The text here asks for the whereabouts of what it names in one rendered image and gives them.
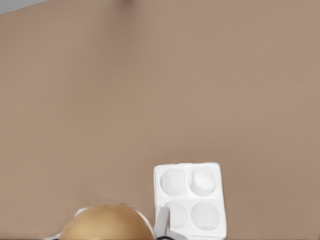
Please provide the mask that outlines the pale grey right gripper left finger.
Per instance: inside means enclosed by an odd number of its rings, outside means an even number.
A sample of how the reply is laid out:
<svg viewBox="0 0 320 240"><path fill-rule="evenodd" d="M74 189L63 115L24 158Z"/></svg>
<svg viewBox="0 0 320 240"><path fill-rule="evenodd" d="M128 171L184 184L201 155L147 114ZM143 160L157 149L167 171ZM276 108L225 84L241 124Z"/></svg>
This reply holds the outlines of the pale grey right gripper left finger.
<svg viewBox="0 0 320 240"><path fill-rule="evenodd" d="M78 216L80 213L84 212L87 208L80 208L76 214L74 215L75 217ZM59 238L62 232L57 233L55 235L52 235L51 238Z"/></svg>

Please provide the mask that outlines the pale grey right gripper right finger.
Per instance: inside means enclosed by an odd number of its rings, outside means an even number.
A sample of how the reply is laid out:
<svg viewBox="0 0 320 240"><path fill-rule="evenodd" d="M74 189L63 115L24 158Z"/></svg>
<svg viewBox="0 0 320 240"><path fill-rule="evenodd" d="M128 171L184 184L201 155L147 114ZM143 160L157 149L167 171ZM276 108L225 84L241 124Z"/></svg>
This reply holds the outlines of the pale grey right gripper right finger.
<svg viewBox="0 0 320 240"><path fill-rule="evenodd" d="M155 220L155 236L169 237L170 230L170 209L168 207L160 207Z"/></svg>

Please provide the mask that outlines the brown egg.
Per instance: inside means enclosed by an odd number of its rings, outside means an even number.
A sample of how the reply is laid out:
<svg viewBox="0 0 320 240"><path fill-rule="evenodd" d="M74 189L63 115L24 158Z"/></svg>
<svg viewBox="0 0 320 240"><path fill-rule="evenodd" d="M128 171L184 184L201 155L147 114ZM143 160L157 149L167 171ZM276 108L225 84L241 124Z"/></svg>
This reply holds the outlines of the brown egg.
<svg viewBox="0 0 320 240"><path fill-rule="evenodd" d="M135 208L121 203L91 206L76 215L59 240L155 240L149 221Z"/></svg>

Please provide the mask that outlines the white four-well egg box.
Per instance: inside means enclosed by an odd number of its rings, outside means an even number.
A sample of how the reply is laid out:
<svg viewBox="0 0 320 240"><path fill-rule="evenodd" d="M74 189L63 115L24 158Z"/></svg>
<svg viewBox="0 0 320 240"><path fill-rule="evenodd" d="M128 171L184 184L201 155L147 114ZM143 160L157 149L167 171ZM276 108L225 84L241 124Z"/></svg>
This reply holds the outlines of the white four-well egg box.
<svg viewBox="0 0 320 240"><path fill-rule="evenodd" d="M170 211L169 237L222 240L227 236L221 167L217 162L154 167L155 220L160 207Z"/></svg>

